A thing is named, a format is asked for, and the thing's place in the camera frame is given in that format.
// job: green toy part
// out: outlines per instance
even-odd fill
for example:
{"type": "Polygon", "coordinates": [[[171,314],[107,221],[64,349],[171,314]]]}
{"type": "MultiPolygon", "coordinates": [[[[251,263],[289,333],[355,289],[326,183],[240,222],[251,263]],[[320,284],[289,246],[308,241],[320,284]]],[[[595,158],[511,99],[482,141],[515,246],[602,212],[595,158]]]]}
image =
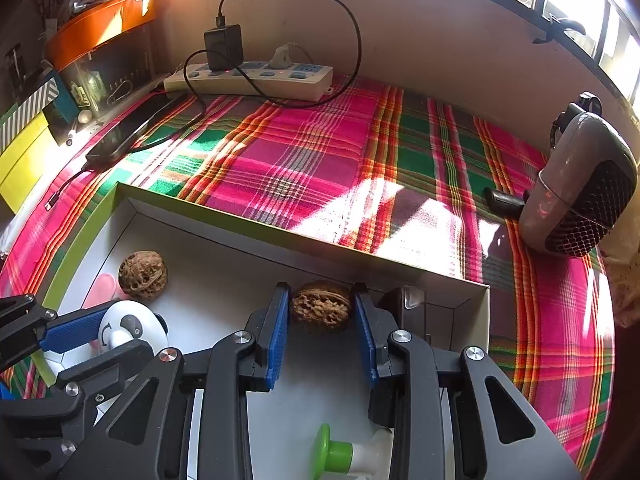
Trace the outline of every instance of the green toy part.
{"type": "Polygon", "coordinates": [[[316,434],[311,460],[311,479],[320,480],[325,471],[347,474],[351,467],[353,446],[351,442],[331,440],[328,424],[323,424],[316,434]]]}

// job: black charger adapter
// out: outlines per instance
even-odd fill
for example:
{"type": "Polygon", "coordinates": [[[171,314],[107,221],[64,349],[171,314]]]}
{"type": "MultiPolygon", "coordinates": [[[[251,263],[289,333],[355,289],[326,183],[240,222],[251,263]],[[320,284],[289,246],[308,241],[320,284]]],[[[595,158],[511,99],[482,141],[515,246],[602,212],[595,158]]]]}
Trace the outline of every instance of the black charger adapter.
{"type": "Polygon", "coordinates": [[[231,70],[244,61],[240,25],[223,25],[204,33],[204,47],[208,50],[209,70],[231,70]]]}

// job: panda toy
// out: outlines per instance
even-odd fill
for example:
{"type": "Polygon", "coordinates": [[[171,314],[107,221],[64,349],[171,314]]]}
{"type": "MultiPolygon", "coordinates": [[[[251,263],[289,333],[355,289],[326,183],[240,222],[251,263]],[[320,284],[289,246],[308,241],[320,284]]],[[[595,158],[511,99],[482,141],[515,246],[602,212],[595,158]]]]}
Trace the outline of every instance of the panda toy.
{"type": "Polygon", "coordinates": [[[98,330],[98,350],[107,352],[132,339],[146,341],[155,355],[168,346],[164,319],[137,301],[114,303],[105,312],[98,330]]]}

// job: cloth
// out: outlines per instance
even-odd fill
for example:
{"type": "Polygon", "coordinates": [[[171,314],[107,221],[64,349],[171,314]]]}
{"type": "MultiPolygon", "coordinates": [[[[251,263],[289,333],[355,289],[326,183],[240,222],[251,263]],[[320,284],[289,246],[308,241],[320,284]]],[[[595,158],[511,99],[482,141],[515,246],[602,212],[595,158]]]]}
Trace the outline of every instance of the cloth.
{"type": "MultiPolygon", "coordinates": [[[[207,103],[201,124],[105,174],[84,174],[46,213],[45,200],[82,165],[72,160],[18,237],[0,294],[32,292],[41,300],[69,244],[117,181],[483,282],[491,286],[491,357],[587,474],[614,365],[600,259],[529,251],[516,223],[495,217],[482,198],[486,186],[519,195],[532,187],[545,163],[539,152],[458,108],[363,79],[307,110],[240,96],[207,103]]],[[[147,140],[198,111],[187,100],[147,140]]],[[[5,379],[20,396],[44,393],[28,359],[5,379]]]]}

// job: white wall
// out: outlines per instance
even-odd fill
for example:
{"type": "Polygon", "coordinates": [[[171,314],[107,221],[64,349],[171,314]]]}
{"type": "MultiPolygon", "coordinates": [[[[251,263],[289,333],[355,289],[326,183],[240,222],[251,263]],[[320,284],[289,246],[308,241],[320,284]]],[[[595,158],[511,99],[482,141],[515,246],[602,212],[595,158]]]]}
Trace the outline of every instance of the white wall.
{"type": "MultiPolygon", "coordinates": [[[[550,126],[585,90],[640,158],[640,133],[625,109],[569,51],[531,41],[542,32],[489,0],[342,0],[363,39],[360,74],[466,108],[548,152],[550,126]]],[[[158,66],[173,71],[204,47],[219,0],[156,0],[158,66]]],[[[228,24],[242,25],[247,60],[269,59],[294,41],[314,61],[349,73],[351,22],[330,0],[227,0],[228,24]]],[[[640,200],[633,211],[640,211],[640,200]]]]}

